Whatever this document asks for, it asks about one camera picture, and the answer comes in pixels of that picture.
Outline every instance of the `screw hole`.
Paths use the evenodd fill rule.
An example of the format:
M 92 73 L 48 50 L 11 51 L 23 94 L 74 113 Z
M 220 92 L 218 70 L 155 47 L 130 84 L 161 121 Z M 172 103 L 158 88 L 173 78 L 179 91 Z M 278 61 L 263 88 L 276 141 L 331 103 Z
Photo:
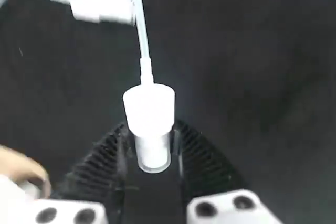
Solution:
M 44 210 L 42 210 L 37 216 L 36 216 L 36 222 L 38 224 L 47 224 L 53 221 L 53 219 L 56 217 L 57 210 L 54 207 L 48 207 Z
M 80 210 L 75 216 L 75 224 L 92 224 L 96 218 L 96 212 L 91 208 Z
M 213 217 L 217 214 L 217 209 L 208 202 L 202 202 L 196 206 L 196 213 L 200 217 Z
M 255 207 L 254 202 L 246 196 L 236 197 L 233 203 L 238 210 L 250 210 Z

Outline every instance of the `white cylinder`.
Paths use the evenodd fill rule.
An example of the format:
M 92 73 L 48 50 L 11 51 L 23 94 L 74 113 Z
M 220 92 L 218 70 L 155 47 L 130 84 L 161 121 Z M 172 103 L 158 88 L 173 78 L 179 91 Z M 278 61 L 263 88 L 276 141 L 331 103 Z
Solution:
M 175 92 L 162 84 L 138 85 L 123 95 L 128 127 L 135 137 L 139 167 L 160 173 L 171 162 L 169 133 L 175 122 Z

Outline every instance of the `black background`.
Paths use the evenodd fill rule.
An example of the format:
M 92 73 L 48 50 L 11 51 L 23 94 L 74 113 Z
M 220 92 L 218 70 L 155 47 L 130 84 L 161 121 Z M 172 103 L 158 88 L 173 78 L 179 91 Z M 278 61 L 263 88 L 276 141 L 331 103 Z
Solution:
M 176 116 L 211 139 L 284 223 L 334 223 L 336 0 L 144 6 L 154 76 L 175 89 Z M 59 181 L 124 120 L 138 58 L 135 27 L 9 0 L 0 9 L 0 143 Z

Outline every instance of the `black fabric surface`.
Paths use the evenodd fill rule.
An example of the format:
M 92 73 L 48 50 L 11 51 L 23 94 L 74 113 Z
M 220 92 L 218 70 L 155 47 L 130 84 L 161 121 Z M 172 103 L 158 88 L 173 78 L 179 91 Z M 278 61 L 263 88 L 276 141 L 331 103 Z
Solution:
M 144 6 L 154 76 L 175 89 L 176 116 L 211 139 L 284 223 L 334 223 L 336 0 Z M 138 47 L 134 27 L 9 0 L 0 9 L 0 143 L 60 180 L 124 120 Z

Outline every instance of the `white bottle cap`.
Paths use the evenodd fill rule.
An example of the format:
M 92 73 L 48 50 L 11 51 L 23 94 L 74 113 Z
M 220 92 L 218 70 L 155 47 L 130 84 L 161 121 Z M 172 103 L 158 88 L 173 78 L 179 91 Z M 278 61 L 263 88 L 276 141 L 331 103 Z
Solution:
M 135 135 L 138 163 L 148 173 L 170 165 L 169 132 L 175 122 L 175 92 L 162 84 L 143 84 L 123 95 L 128 127 Z

